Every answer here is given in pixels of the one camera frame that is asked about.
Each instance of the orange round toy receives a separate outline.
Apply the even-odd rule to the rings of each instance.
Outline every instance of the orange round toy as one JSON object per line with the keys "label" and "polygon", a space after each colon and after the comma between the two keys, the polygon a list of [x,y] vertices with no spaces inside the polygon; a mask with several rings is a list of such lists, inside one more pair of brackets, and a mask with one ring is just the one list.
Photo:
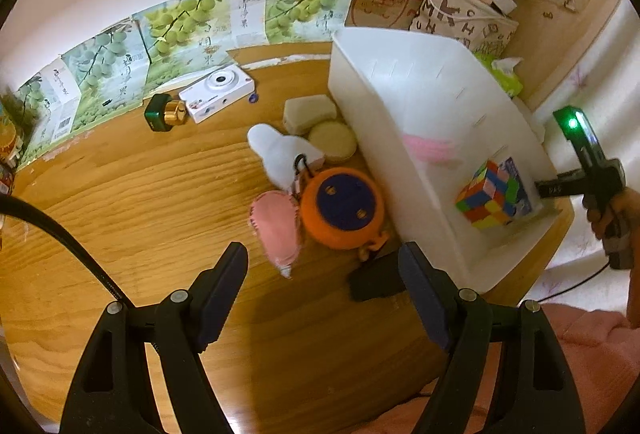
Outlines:
{"label": "orange round toy", "polygon": [[375,252],[388,239],[380,231],[385,217],[382,194],[356,169],[336,167],[308,178],[300,217],[316,241],[334,250],[366,247]]}

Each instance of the colorful cube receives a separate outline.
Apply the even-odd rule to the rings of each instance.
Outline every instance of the colorful cube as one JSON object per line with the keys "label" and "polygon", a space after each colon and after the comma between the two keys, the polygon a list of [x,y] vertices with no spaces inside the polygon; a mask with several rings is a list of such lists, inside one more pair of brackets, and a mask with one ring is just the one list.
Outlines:
{"label": "colorful cube", "polygon": [[475,173],[456,199],[456,208],[479,229],[511,222],[520,183],[491,160]]}

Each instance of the sponge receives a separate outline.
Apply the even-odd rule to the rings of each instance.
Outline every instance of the sponge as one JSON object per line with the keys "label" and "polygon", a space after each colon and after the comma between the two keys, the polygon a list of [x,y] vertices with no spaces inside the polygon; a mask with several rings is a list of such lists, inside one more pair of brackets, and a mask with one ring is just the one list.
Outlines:
{"label": "sponge", "polygon": [[290,98],[284,103],[282,123],[289,134],[302,136],[320,122],[335,120],[338,111],[326,94]]}
{"label": "sponge", "polygon": [[328,163],[347,161],[358,147],[353,131],[341,122],[322,122],[316,125],[311,129],[308,140],[324,153]]}

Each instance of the white storage box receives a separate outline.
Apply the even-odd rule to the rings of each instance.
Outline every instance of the white storage box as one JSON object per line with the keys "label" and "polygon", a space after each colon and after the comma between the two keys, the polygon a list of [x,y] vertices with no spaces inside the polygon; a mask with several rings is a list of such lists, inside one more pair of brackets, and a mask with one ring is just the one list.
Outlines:
{"label": "white storage box", "polygon": [[[513,157],[527,192],[556,173],[523,116],[500,85],[450,38],[373,28],[334,37],[329,89],[385,192],[402,240],[415,240],[458,287],[487,292],[549,230],[557,213],[491,230],[474,228],[455,207],[460,190],[487,159]],[[456,160],[412,159],[410,134],[449,140]]]}

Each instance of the wooden table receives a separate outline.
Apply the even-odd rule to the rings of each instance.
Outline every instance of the wooden table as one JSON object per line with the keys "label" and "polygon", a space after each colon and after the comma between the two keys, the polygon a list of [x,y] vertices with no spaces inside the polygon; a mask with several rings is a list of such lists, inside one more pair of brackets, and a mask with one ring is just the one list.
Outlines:
{"label": "wooden table", "polygon": [[[300,49],[268,46],[238,59],[290,52]],[[333,433],[417,392],[444,358],[427,341],[406,294],[350,301],[353,252],[307,239],[291,280],[265,260],[247,217],[252,199],[272,187],[246,133],[259,122],[281,127],[288,98],[326,93],[328,61],[252,75],[258,103],[242,100],[169,133],[149,131],[142,109],[134,110],[27,166],[15,195],[65,226],[136,305],[188,287],[229,242],[243,242],[248,276],[220,340],[202,355],[222,408],[237,433]],[[516,303],[549,262],[573,219],[570,205],[560,208],[554,227],[490,292],[494,302]],[[6,338],[31,402],[58,420],[84,345],[112,297],[43,232],[8,220],[3,235]],[[162,421],[168,432],[179,432],[157,355],[147,352]]]}

